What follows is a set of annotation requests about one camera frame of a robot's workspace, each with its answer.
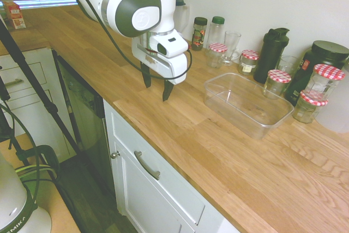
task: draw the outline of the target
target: black container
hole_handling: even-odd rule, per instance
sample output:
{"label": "black container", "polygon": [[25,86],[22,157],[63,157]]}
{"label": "black container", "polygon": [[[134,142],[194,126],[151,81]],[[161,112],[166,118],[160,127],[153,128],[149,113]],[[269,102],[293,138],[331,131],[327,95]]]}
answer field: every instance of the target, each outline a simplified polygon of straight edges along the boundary
{"label": "black container", "polygon": [[275,69],[281,54],[288,45],[287,28],[270,29],[263,38],[263,47],[253,78],[259,83],[265,83],[268,71]]}
{"label": "black container", "polygon": [[315,41],[304,54],[297,73],[284,93],[285,98],[295,106],[300,92],[310,80],[315,65],[327,64],[342,69],[348,56],[349,49],[344,46],[328,41]]}

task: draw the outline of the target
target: drawer handle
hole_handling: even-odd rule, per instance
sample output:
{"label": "drawer handle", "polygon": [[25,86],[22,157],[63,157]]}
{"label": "drawer handle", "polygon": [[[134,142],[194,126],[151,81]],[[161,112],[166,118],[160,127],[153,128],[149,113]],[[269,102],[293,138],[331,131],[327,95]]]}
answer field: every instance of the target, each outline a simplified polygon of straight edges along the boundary
{"label": "drawer handle", "polygon": [[5,87],[10,87],[10,86],[13,86],[13,85],[17,85],[17,84],[22,83],[22,82],[23,82],[22,79],[15,79],[12,82],[5,83]]}
{"label": "drawer handle", "polygon": [[154,171],[152,170],[144,161],[143,159],[141,159],[142,156],[142,152],[141,151],[135,151],[135,156],[137,158],[137,160],[140,162],[140,164],[142,165],[142,167],[156,180],[160,179],[160,171]]}

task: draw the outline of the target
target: cabinet knob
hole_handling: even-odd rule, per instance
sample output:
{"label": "cabinet knob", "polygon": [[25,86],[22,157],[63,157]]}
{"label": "cabinet knob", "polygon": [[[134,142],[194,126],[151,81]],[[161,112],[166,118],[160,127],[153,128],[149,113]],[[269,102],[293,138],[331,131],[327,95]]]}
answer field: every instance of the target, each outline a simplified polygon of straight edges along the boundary
{"label": "cabinet knob", "polygon": [[115,152],[115,153],[111,153],[111,154],[110,154],[110,157],[111,157],[112,159],[116,159],[116,157],[119,156],[119,155],[120,155],[120,152],[117,151],[117,152]]}

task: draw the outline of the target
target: dishwasher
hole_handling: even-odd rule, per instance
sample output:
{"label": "dishwasher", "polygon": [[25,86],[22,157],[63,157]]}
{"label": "dishwasher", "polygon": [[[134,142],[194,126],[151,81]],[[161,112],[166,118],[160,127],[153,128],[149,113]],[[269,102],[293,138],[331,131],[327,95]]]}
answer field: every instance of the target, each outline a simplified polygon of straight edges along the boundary
{"label": "dishwasher", "polygon": [[115,197],[103,98],[61,56],[53,55],[79,148],[76,154],[102,192]]}

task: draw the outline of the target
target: red gingham lid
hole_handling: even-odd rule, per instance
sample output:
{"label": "red gingham lid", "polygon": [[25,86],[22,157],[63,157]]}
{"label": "red gingham lid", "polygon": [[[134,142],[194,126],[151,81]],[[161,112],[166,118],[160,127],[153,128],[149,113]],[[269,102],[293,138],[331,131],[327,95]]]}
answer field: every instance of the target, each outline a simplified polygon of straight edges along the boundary
{"label": "red gingham lid", "polygon": [[219,53],[223,53],[223,52],[226,52],[228,50],[226,45],[223,45],[221,43],[212,43],[209,45],[209,49],[213,50],[214,52],[219,52]]}
{"label": "red gingham lid", "polygon": [[314,105],[314,106],[325,106],[328,103],[328,100],[315,100],[312,98],[309,98],[306,94],[304,94],[304,91],[302,90],[300,92],[300,96],[309,104]]}
{"label": "red gingham lid", "polygon": [[280,83],[289,83],[291,81],[291,76],[288,73],[279,69],[269,70],[268,76],[272,80]]}
{"label": "red gingham lid", "polygon": [[342,80],[345,77],[342,70],[335,68],[332,65],[317,64],[314,66],[314,72],[325,77],[326,79]]}
{"label": "red gingham lid", "polygon": [[246,50],[242,51],[241,54],[245,58],[248,58],[250,60],[258,60],[259,59],[258,53],[256,51],[253,51],[253,50],[246,49]]}

